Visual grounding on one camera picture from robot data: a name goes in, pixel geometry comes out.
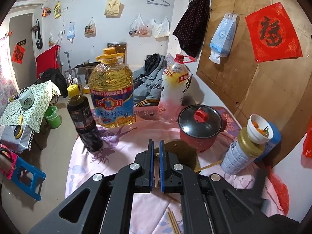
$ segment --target clothes hanger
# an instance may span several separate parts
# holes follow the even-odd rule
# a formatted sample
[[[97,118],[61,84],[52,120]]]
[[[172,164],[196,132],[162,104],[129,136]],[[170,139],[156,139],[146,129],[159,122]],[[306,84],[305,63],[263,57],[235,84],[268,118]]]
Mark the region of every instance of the clothes hanger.
[[[170,5],[170,3],[168,3],[168,2],[166,2],[165,0],[160,0],[160,1],[162,1],[162,2],[164,2],[164,3],[166,3],[166,4],[160,4],[160,3],[153,3],[152,1],[157,1],[157,0],[147,0],[147,4],[155,4],[155,5],[161,5],[161,6],[171,6]]]

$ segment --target soy sauce bottle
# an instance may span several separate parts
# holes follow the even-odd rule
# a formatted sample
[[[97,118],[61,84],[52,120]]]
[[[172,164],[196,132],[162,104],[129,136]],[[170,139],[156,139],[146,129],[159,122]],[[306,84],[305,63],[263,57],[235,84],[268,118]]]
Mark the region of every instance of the soy sauce bottle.
[[[77,133],[88,151],[98,151],[103,142],[93,119],[87,97],[80,93],[76,84],[69,86],[67,91],[70,96],[67,110]]]

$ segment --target white bowl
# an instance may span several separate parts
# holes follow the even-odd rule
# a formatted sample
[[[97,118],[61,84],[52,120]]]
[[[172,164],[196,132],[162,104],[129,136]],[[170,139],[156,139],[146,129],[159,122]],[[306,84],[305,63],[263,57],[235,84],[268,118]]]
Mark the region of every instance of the white bowl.
[[[269,136],[265,137],[264,135],[262,135],[252,124],[253,121],[258,123],[260,129],[265,129],[266,127],[268,127]],[[256,114],[252,114],[248,120],[247,134],[249,139],[255,144],[265,144],[273,138],[273,130],[269,123],[261,116]]]

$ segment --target gray door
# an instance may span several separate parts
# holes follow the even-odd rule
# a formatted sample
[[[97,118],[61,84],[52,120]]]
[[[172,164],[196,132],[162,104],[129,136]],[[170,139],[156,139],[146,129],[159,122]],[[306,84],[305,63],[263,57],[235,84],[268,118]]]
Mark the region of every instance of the gray door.
[[[11,57],[13,56],[16,43],[26,39],[26,44],[22,46],[25,48],[23,62],[19,64],[12,61],[19,89],[26,88],[36,81],[37,67],[32,46],[31,28],[32,13],[10,18],[9,31],[13,31],[13,34],[9,37]]]

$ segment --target wooden panel wall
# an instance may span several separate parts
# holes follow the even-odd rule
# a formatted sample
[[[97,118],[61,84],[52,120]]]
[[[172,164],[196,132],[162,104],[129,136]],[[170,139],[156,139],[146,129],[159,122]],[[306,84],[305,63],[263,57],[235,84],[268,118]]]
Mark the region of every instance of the wooden panel wall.
[[[245,17],[281,2],[296,30],[303,57],[256,63]],[[296,0],[212,0],[197,75],[221,98],[242,126],[253,113],[273,122],[282,143],[266,158],[276,165],[306,133],[312,114],[312,25]],[[225,13],[239,15],[229,57],[214,64],[210,41]]]

